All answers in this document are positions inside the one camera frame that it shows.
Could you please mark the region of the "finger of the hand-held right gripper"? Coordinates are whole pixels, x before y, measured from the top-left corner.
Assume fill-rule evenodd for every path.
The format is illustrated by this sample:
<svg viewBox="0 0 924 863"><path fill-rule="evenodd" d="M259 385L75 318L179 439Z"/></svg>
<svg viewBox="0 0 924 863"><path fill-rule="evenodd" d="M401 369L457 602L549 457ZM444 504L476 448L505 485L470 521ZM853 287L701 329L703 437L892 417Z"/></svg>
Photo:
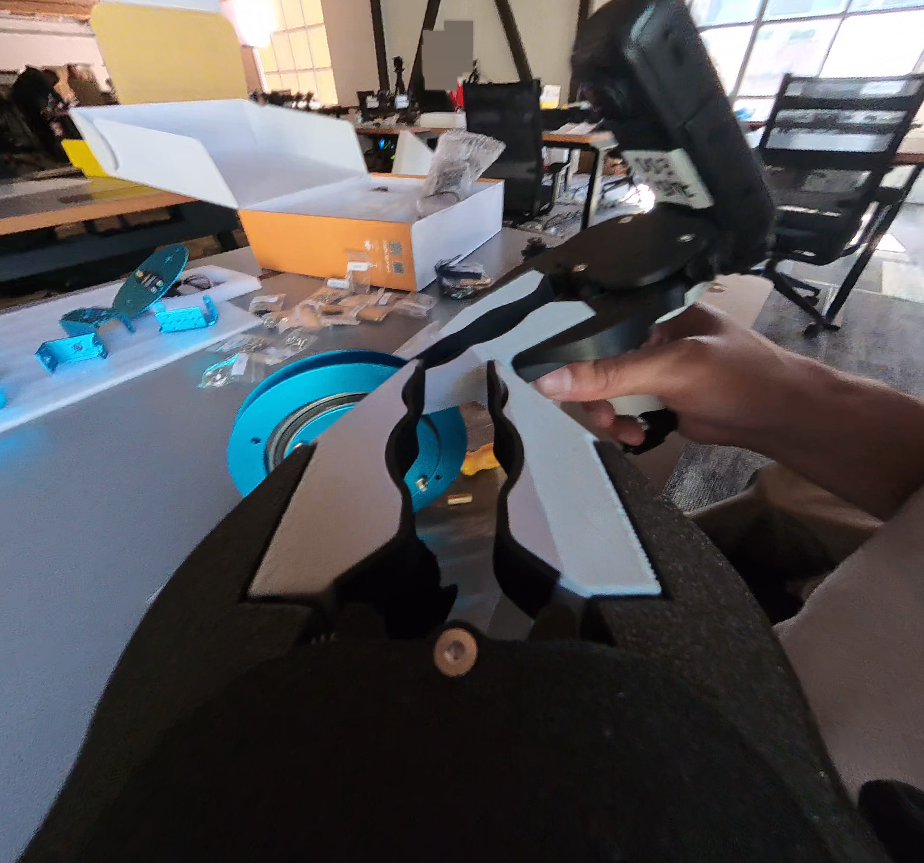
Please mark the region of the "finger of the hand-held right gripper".
<svg viewBox="0 0 924 863"><path fill-rule="evenodd" d="M474 317L474 308L460 312L442 328L439 339L465 331L460 356L427 371L424 413L431 415L466 403L488 404L487 368L490 361L510 365L519 352L591 318L594 312L583 302L552 302L532 311L502 335L488 336L487 314Z"/></svg>
<svg viewBox="0 0 924 863"><path fill-rule="evenodd" d="M554 301L556 293L546 274L522 271L460 311L415 361L426 370L451 362L468 349L508 334L529 314Z"/></svg>

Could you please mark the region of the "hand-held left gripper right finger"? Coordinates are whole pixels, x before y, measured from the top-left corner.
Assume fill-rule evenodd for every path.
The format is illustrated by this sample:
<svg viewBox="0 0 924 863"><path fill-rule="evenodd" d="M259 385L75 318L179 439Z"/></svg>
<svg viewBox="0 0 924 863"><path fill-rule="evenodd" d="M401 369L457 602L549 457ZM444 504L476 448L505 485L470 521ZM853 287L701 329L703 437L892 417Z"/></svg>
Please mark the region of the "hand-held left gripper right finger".
<svg viewBox="0 0 924 863"><path fill-rule="evenodd" d="M531 636L597 636L609 609L658 610L664 583L616 481L619 450L507 365L487 368L505 479L493 573Z"/></svg>

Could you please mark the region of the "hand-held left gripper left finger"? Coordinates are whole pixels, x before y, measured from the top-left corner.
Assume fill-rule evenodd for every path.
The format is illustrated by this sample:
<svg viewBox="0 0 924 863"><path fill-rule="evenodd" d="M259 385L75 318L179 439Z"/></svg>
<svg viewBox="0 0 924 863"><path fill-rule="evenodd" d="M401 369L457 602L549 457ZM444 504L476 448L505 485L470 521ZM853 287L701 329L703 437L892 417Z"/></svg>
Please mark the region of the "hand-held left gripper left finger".
<svg viewBox="0 0 924 863"><path fill-rule="evenodd" d="M445 623L443 586L420 540L407 472L419 453L425 372L409 362L315 442L248 589L254 600L306 603L327 626L346 606L379 615L388 635Z"/></svg>

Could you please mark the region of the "blue round turntable base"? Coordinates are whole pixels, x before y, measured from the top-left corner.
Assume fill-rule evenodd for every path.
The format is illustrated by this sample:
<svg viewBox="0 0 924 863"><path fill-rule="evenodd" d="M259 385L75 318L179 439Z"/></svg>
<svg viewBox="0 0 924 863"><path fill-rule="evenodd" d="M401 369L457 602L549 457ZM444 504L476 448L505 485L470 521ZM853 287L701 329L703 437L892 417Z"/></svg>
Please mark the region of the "blue round turntable base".
<svg viewBox="0 0 924 863"><path fill-rule="evenodd" d="M406 361L372 350L312 355L274 372L237 412L227 467L239 494L253 492L300 445L310 445ZM458 407L424 415L419 453L406 475L415 512L445 494L461 472L468 432Z"/></svg>

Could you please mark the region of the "wood-edged desk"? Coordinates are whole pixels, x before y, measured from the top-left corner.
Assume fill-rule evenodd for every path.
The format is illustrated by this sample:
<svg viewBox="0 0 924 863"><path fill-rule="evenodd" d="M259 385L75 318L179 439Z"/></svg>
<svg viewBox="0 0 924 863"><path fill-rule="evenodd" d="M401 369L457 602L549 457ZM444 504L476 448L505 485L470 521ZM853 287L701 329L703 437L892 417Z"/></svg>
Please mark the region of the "wood-edged desk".
<svg viewBox="0 0 924 863"><path fill-rule="evenodd" d="M578 128L577 133L573 130L562 131L544 131L542 134L543 146L567 150L571 152L590 153L592 155L592 164L588 178L586 197L584 199L583 210L581 215L581 229L586 229L591 225L595 212L598 208L599 199L603 192L603 167L610 153L616 150L616 140L612 133L604 130L591 129L582 133L583 126ZM376 125L375 123L361 123L354 125L354 130L358 135L372 139L383 139L385 137L398 138L402 133L411 134L425 141L433 140L447 131L456 131L456 129L444 128L427 128L420 125L408 125L399 123L392 126Z"/></svg>
<svg viewBox="0 0 924 863"><path fill-rule="evenodd" d="M6 180L1 282L56 276L203 237L235 249L237 211L110 177Z"/></svg>

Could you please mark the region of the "grey desk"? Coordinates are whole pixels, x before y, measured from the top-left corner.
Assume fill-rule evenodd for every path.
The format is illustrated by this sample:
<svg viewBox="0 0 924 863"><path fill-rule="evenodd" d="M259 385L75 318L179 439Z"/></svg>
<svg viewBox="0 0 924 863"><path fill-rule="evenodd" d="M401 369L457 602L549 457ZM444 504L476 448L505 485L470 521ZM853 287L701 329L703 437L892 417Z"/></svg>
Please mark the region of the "grey desk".
<svg viewBox="0 0 924 863"><path fill-rule="evenodd" d="M52 805L96 703L151 601L239 502L226 465L254 376L200 388L218 361L183 358L2 436L1 861L16 861ZM682 510L738 493L752 453L674 436L635 463ZM460 477L417 516L453 618L501 638L526 617L490 575L498 478Z"/></svg>

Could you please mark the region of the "person's right hand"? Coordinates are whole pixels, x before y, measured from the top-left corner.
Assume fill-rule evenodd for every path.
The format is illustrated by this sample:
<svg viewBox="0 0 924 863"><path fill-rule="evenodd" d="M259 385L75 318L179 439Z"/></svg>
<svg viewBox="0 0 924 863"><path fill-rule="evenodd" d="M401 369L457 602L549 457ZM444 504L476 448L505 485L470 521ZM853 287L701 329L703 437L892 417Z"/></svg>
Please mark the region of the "person's right hand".
<svg viewBox="0 0 924 863"><path fill-rule="evenodd" d="M783 409L797 394L805 361L721 312L696 304L658 325L642 348L571 363L533 384L557 402L580 403L595 427L639 447L636 419L613 399L650 395L677 418L680 434L706 444L766 452L783 436Z"/></svg>

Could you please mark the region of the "bag of black parts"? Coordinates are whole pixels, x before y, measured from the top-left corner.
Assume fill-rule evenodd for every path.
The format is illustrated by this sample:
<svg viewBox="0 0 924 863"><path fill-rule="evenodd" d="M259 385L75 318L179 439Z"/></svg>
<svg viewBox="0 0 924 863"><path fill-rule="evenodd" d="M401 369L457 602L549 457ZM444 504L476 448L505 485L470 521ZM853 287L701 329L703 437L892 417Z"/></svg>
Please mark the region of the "bag of black parts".
<svg viewBox="0 0 924 863"><path fill-rule="evenodd" d="M453 300L471 299L493 285L493 279L479 263L461 255L438 261L434 272L441 295Z"/></svg>

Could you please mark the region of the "clear bubble bag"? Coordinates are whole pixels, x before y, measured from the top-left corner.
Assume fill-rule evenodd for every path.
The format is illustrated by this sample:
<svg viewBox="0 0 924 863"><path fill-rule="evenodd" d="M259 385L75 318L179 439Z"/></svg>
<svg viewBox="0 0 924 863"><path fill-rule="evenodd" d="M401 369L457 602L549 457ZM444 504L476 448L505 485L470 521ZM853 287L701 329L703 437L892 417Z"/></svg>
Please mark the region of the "clear bubble bag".
<svg viewBox="0 0 924 863"><path fill-rule="evenodd" d="M452 208L468 199L482 173L506 145L488 135L451 129L440 137L418 199L419 217Z"/></svg>

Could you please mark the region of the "pile of small screw bags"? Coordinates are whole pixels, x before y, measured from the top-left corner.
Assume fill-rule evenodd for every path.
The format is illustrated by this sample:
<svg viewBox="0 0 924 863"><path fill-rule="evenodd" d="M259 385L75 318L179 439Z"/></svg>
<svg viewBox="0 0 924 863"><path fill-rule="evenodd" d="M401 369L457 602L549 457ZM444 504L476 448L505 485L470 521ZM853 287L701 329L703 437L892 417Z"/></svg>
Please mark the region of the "pile of small screw bags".
<svg viewBox="0 0 924 863"><path fill-rule="evenodd" d="M217 360L202 372L199 388L257 384L271 370L305 354L329 331L380 324L394 316L430 317L436 305L434 296L374 287L368 273L366 264L351 263L345 277L327 279L308 297L291 305L282 294L253 298L248 313L258 321L257 326L251 333L230 337L210 348Z"/></svg>

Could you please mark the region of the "black office chair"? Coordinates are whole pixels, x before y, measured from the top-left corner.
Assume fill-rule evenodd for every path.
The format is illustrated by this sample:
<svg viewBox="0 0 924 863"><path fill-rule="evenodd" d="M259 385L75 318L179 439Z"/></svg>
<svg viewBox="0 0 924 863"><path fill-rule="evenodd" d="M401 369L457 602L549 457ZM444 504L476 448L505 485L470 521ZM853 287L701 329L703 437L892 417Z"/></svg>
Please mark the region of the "black office chair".
<svg viewBox="0 0 924 863"><path fill-rule="evenodd" d="M526 222L547 203L543 128L538 79L513 83L465 83L463 100L469 132L500 141L504 148L483 176L504 184L503 217Z"/></svg>
<svg viewBox="0 0 924 863"><path fill-rule="evenodd" d="M884 179L922 106L921 74L897 77L783 77L757 155L776 207L768 258L758 273L808 315L804 337L837 331L837 318L922 172ZM783 271L856 256L839 290L820 309L821 290Z"/></svg>

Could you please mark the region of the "orange and white cardboard box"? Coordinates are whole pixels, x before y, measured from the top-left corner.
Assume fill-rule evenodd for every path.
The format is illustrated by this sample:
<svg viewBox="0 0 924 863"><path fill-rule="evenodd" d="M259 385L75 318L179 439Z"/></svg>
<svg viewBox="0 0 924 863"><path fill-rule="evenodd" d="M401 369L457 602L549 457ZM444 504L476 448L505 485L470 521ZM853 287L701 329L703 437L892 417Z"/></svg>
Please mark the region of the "orange and white cardboard box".
<svg viewBox="0 0 924 863"><path fill-rule="evenodd" d="M105 172L237 212L269 270L420 291L445 259L502 228L503 182L423 199L426 176L367 171L352 124L242 99L79 107L73 121Z"/></svg>

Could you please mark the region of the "white foam sheet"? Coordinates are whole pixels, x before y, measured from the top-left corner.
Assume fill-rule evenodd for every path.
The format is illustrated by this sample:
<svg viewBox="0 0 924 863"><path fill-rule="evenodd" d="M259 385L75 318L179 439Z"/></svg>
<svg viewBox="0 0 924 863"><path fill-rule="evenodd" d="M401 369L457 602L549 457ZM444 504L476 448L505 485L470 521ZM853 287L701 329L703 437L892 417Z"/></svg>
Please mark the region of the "white foam sheet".
<svg viewBox="0 0 924 863"><path fill-rule="evenodd" d="M102 329L101 339L107 351L104 359L67 362L54 373L36 359L40 345L64 337L59 321L67 312L108 306L119 283L3 311L1 387L6 404L1 411L1 431L73 405L256 326L258 319L233 304L232 299L259 290L257 277L216 265L196 268L193 273L214 283L205 295L216 304L216 324L163 334L154 313L147 311L135 323L133 334L119 323Z"/></svg>

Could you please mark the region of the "blue oval metal plate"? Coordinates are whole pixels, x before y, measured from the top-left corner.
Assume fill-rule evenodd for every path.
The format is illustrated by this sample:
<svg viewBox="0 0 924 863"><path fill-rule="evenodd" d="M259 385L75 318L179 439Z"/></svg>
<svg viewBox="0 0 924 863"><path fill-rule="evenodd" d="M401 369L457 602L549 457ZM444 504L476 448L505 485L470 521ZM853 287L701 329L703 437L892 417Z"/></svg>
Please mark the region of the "blue oval metal plate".
<svg viewBox="0 0 924 863"><path fill-rule="evenodd" d="M182 244L169 245L147 257L123 281L111 304L114 315L134 319L161 301L189 260Z"/></svg>

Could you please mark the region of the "large grid window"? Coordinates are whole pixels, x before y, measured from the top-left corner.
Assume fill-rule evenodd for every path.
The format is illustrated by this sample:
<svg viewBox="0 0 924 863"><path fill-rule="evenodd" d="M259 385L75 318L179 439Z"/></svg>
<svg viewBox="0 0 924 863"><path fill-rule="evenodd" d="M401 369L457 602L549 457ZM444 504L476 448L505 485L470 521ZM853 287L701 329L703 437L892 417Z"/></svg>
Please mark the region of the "large grid window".
<svg viewBox="0 0 924 863"><path fill-rule="evenodd" d="M783 76L922 72L923 0L688 0L738 117L769 117Z"/></svg>

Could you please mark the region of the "small grid window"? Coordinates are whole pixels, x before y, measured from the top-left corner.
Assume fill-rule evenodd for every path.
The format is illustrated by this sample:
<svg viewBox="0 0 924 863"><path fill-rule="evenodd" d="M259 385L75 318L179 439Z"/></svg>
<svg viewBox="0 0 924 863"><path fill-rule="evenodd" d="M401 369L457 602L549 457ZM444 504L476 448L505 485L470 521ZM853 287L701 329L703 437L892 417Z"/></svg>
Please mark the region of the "small grid window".
<svg viewBox="0 0 924 863"><path fill-rule="evenodd" d="M264 0L269 39L257 49L267 92L300 96L311 108L338 104L321 0Z"/></svg>

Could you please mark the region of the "yellow upright panel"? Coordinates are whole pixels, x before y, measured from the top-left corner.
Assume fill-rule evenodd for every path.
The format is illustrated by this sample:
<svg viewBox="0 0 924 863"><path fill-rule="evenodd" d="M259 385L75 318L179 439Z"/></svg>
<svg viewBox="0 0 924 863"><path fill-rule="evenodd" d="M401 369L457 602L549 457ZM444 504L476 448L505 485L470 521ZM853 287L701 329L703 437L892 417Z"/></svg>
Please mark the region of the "yellow upright panel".
<svg viewBox="0 0 924 863"><path fill-rule="evenodd" d="M219 0L98 0L89 24L122 105L248 98Z"/></svg>

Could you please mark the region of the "yellow box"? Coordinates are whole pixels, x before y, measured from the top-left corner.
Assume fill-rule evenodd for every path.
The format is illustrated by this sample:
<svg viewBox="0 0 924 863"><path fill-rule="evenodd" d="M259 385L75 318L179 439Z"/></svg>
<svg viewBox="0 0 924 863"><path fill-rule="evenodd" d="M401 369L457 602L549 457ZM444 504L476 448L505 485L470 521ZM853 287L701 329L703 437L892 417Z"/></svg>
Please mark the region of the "yellow box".
<svg viewBox="0 0 924 863"><path fill-rule="evenodd" d="M68 161L88 178L107 178L109 175L83 139L63 139L61 147Z"/></svg>

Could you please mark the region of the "wide blue perforated bracket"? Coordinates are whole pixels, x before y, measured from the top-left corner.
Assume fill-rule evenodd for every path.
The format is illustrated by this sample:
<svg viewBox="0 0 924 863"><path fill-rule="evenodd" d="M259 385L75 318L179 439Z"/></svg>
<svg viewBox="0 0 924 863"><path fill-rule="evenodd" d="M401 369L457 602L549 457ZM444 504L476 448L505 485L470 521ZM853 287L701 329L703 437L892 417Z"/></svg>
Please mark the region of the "wide blue perforated bracket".
<svg viewBox="0 0 924 863"><path fill-rule="evenodd" d="M154 316L161 334L179 334L214 326L219 320L219 312L213 300L202 297L196 304L178 306L166 302L156 303Z"/></svg>

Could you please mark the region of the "small blue angle bracket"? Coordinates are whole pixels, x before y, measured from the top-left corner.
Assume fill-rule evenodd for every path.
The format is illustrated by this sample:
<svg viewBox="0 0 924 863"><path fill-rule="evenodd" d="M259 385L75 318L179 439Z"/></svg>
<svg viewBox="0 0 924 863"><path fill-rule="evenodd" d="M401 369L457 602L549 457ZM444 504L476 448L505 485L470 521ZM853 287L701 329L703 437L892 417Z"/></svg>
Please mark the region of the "small blue angle bracket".
<svg viewBox="0 0 924 863"><path fill-rule="evenodd" d="M64 365L104 360L107 356L107 348L96 332L46 341L34 353L42 368L52 375Z"/></svg>

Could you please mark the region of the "teal multi-hole metal bracket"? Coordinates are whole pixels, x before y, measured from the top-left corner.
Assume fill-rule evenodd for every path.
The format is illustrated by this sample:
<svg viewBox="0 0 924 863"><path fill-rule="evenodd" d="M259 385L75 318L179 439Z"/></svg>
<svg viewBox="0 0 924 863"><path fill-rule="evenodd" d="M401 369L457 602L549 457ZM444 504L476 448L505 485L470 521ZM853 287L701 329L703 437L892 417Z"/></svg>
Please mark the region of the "teal multi-hole metal bracket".
<svg viewBox="0 0 924 863"><path fill-rule="evenodd" d="M136 332L131 318L112 308L80 308L63 315L60 326L69 337L96 335L103 326L121 323L130 334Z"/></svg>

